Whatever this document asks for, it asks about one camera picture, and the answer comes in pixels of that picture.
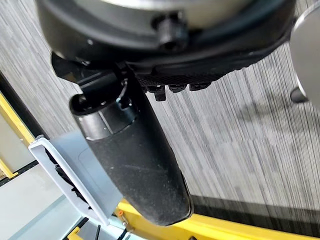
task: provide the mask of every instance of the yellow bar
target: yellow bar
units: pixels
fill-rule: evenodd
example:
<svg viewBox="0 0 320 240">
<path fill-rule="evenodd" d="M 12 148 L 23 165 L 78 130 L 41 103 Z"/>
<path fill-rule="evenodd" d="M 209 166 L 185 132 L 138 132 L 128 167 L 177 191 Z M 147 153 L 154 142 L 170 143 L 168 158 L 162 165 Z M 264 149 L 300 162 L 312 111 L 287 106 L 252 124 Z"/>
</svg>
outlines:
<svg viewBox="0 0 320 240">
<path fill-rule="evenodd" d="M 79 230 L 80 230 L 80 227 L 76 226 L 76 227 L 72 230 L 72 232 L 70 232 L 70 234 L 68 235 L 67 238 L 68 238 L 69 240 L 83 240 L 82 237 L 79 237 L 79 236 L 77 235 L 77 233 L 79 232 Z"/>
<path fill-rule="evenodd" d="M 1 158 L 0 158 L 0 169 L 9 179 L 12 179 L 14 176 L 18 175 L 17 172 L 12 173 L 10 169 L 7 167 L 7 165 L 1 160 Z"/>
<path fill-rule="evenodd" d="M 245 225 L 213 217 L 193 214 L 171 226 L 156 226 L 145 220 L 129 203 L 118 204 L 116 214 L 123 211 L 134 234 L 150 240 L 316 240 L 318 238 Z"/>
<path fill-rule="evenodd" d="M 34 136 L 32 136 L 28 128 L 21 121 L 16 112 L 11 108 L 10 104 L 2 95 L 2 93 L 0 93 L 0 114 L 10 125 L 15 134 L 17 134 L 17 136 L 23 140 L 24 145 L 28 147 L 30 143 L 35 140 Z"/>
</svg>

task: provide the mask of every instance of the black cylindrical handle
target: black cylindrical handle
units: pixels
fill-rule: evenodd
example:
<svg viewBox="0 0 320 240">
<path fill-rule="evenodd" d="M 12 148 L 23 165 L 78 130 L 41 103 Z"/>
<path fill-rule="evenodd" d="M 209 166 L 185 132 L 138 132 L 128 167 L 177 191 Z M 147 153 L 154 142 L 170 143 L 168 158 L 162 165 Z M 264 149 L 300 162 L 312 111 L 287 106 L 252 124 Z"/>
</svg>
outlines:
<svg viewBox="0 0 320 240">
<path fill-rule="evenodd" d="M 167 226 L 188 218 L 193 207 L 185 180 L 160 123 L 143 91 L 129 91 L 130 104 L 116 101 L 70 108 L 97 159 L 138 212 Z"/>
</svg>

